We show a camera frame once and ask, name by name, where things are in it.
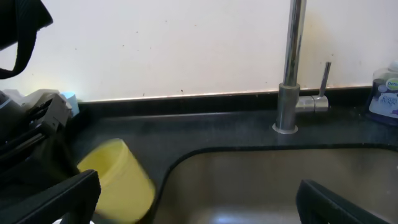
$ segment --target light blue object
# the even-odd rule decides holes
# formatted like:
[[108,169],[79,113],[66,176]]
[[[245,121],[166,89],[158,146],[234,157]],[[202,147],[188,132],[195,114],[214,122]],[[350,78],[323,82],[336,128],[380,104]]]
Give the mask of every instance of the light blue object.
[[80,112],[79,106],[77,104],[76,94],[72,91],[67,91],[62,92],[61,95],[63,95],[67,99],[70,106],[72,106],[72,116],[76,116]]

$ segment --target black countertop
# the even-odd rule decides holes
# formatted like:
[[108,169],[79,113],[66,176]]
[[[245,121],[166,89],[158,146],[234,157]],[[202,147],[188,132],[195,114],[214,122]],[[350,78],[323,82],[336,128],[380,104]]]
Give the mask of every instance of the black countertop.
[[103,141],[123,139],[156,187],[154,206],[146,216],[150,222],[168,173],[194,154],[342,147],[397,151],[398,128],[371,121],[362,111],[363,107],[331,105],[326,113],[298,114],[298,132],[288,135],[272,129],[274,109],[99,117],[82,129],[70,146],[77,163]]

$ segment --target sink basin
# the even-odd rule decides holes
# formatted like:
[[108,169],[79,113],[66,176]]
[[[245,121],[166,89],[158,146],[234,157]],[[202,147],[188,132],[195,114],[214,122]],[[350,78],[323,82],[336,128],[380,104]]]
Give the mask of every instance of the sink basin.
[[170,173],[154,223],[301,223],[295,195],[302,179],[398,223],[398,153],[384,149],[195,155]]

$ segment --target green logo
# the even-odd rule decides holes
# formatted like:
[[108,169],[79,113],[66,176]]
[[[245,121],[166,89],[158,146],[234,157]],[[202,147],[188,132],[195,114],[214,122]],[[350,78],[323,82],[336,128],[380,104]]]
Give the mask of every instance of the green logo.
[[398,90],[398,78],[390,78],[387,80],[386,86],[389,90]]

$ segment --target black strap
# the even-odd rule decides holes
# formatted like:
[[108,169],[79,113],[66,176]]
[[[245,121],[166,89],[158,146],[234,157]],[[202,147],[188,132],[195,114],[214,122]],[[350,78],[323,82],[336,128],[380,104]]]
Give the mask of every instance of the black strap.
[[26,68],[35,47],[39,4],[40,0],[15,0],[17,58],[12,71],[0,68],[0,79],[14,77]]

